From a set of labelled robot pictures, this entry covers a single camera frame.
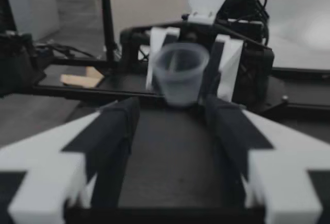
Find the white cabinet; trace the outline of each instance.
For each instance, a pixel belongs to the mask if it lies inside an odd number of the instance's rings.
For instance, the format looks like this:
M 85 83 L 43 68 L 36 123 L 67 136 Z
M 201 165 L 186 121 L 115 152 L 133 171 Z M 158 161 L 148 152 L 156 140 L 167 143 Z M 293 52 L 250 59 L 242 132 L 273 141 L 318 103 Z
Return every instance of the white cabinet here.
M 28 32 L 34 40 L 59 29 L 56 0 L 9 0 L 19 32 Z

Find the black table surface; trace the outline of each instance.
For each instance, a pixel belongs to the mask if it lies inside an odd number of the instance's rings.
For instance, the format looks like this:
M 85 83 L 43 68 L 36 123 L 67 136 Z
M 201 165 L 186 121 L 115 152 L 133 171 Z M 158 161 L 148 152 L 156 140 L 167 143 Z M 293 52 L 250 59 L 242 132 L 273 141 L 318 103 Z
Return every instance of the black table surface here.
M 120 84 L 108 79 L 101 89 L 144 86 L 139 77 Z M 294 84 L 290 95 L 300 94 Z M 94 112 L 100 105 L 81 103 L 68 121 Z M 330 143 L 330 118 L 290 116 L 279 123 Z M 238 176 L 215 143 L 202 117 L 191 110 L 143 107 L 121 192 L 120 206 L 220 207 L 243 205 Z M 231 183 L 228 190 L 228 178 Z

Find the translucent plastic cup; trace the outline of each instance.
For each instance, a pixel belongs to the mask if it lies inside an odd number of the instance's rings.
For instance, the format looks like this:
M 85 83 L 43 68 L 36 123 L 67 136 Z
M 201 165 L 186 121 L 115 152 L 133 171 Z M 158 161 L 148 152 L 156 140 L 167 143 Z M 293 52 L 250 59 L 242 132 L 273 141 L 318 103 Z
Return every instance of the translucent plastic cup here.
M 154 73 L 168 104 L 186 107 L 198 99 L 209 53 L 193 43 L 164 46 L 154 58 Z

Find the black pole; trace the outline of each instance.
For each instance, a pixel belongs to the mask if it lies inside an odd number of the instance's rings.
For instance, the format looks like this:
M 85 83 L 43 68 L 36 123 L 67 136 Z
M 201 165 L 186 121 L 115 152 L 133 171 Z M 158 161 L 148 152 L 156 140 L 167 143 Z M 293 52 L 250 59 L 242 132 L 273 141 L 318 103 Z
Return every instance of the black pole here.
M 104 41 L 107 49 L 107 61 L 111 67 L 116 66 L 116 62 L 113 57 L 113 50 L 116 49 L 114 41 L 112 11 L 111 11 L 111 0 L 102 0 L 102 15 L 103 15 L 103 30 L 104 30 Z

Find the cup rim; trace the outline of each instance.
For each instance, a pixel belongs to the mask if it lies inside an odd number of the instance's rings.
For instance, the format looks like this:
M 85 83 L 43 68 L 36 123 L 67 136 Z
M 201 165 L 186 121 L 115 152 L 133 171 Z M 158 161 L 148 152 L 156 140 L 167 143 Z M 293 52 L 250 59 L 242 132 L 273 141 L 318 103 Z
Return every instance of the cup rim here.
M 174 49 L 184 49 L 184 50 L 190 50 L 195 51 L 198 54 L 200 54 L 200 58 L 203 58 L 203 62 L 197 67 L 192 70 L 184 71 L 184 72 L 172 72 L 170 73 L 167 70 L 158 68 L 156 66 L 157 62 L 161 58 L 162 55 L 168 53 L 171 50 Z M 191 78 L 195 75 L 201 74 L 204 69 L 206 68 L 208 62 L 209 62 L 209 52 L 208 50 L 203 47 L 200 44 L 197 43 L 171 43 L 165 45 L 155 56 L 153 59 L 153 70 L 157 72 L 157 77 L 160 77 L 162 79 L 168 79 L 168 80 L 178 80 L 178 79 L 187 79 Z

